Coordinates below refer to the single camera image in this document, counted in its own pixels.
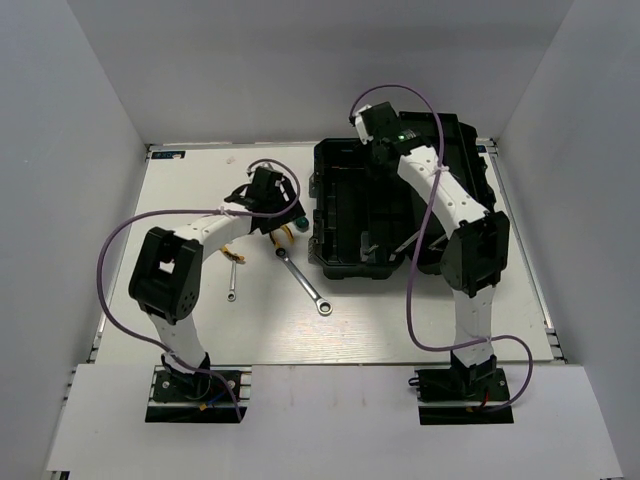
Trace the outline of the yellow needle-nose pliers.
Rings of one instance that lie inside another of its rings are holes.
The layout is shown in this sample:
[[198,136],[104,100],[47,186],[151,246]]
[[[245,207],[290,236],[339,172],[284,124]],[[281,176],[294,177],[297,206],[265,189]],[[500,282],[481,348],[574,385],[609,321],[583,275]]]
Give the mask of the yellow needle-nose pliers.
[[295,237],[288,225],[283,225],[278,229],[271,231],[268,236],[276,249],[288,248],[295,243]]

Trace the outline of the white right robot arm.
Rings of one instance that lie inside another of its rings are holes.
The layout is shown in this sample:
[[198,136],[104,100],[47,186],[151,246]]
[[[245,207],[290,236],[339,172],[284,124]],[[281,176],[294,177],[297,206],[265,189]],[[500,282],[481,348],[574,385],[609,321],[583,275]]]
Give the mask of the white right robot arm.
[[491,344],[492,303],[506,268],[510,222],[492,212],[459,183],[444,164],[444,132],[436,124],[439,142],[428,144],[404,130],[397,119],[355,120],[364,144],[372,147],[373,164],[387,167],[426,202],[430,218],[440,222],[447,245],[440,271],[455,303],[455,340],[451,349],[453,390],[472,399],[484,391],[496,369]]

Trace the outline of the black plastic toolbox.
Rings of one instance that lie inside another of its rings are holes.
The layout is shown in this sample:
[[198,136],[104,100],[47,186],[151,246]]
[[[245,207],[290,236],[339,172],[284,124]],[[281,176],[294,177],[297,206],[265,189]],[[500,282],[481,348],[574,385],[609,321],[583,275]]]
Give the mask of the black plastic toolbox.
[[[404,129],[420,133],[437,146],[433,115],[401,111]],[[474,126],[459,121],[455,114],[439,114],[445,136],[444,164],[470,195],[490,211],[496,196],[486,178],[487,162],[478,153]],[[426,203],[399,178],[375,177],[366,170],[370,146],[356,138],[326,138],[313,151],[313,173],[309,196],[315,200],[308,261],[319,266],[331,280],[345,278],[389,278],[411,259],[413,240],[394,259],[393,252],[416,234]],[[439,275],[439,262],[447,239],[437,218],[430,218],[421,246],[418,269]]]

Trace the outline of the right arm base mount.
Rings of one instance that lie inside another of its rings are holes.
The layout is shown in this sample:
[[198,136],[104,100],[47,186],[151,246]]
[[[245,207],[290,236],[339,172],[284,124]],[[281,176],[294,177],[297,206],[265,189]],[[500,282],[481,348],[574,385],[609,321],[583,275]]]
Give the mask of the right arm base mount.
[[407,381],[418,399],[422,426],[506,425],[514,423],[512,407],[492,409],[510,399],[506,375],[491,376],[465,387],[452,368],[419,369]]

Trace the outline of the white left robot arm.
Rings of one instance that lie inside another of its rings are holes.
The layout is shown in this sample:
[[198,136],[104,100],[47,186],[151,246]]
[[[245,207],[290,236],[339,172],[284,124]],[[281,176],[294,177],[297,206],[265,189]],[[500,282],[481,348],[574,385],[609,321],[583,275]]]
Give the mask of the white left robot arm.
[[305,214],[301,185],[291,170],[256,162],[247,175],[249,181],[214,210],[198,211],[197,220],[174,229],[150,229],[129,282],[129,296],[163,344],[163,364],[178,373],[177,387],[191,399],[205,396],[212,378],[193,319],[205,261],[236,239],[268,234]]

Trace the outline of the green stubby screwdriver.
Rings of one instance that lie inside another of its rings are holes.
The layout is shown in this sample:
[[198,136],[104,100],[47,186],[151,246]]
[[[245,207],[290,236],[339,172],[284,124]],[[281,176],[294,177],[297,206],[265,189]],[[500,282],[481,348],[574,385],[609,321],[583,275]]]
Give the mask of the green stubby screwdriver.
[[299,231],[307,231],[309,229],[309,221],[306,217],[300,217],[295,220],[295,226]]

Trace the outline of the large ratcheting wrench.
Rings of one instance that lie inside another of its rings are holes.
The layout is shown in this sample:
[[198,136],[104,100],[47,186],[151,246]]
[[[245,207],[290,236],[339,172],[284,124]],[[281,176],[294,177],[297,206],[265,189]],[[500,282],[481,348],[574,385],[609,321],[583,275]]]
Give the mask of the large ratcheting wrench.
[[275,250],[275,255],[286,266],[295,280],[301,285],[307,295],[311,298],[318,314],[324,317],[331,315],[333,313],[332,304],[314,288],[310,281],[304,276],[300,269],[291,260],[287,250],[282,247],[278,247]]

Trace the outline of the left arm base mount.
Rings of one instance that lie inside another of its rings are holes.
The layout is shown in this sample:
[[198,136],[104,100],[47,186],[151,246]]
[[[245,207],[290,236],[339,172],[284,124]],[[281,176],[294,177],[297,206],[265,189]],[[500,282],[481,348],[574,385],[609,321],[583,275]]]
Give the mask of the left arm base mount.
[[156,366],[145,413],[148,424],[239,424],[250,401],[251,368],[214,368],[226,385],[211,376],[192,379]]

